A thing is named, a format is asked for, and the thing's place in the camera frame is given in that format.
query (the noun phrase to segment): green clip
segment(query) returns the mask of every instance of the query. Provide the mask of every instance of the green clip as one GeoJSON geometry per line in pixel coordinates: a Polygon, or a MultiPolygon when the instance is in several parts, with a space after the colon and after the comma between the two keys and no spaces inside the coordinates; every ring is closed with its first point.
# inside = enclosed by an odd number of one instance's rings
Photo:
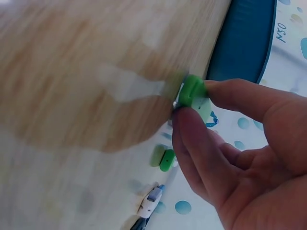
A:
{"type": "Polygon", "coordinates": [[[160,162],[163,158],[164,152],[166,150],[166,146],[164,145],[157,145],[153,150],[152,157],[150,159],[150,166],[158,167],[160,166],[160,162]]]}
{"type": "Polygon", "coordinates": [[[204,122],[208,120],[211,104],[205,83],[200,77],[188,75],[179,93],[178,104],[197,111],[204,122]]]}
{"type": "Polygon", "coordinates": [[[167,172],[173,166],[174,160],[175,160],[174,150],[172,149],[166,150],[160,162],[160,170],[163,172],[167,172]]]}

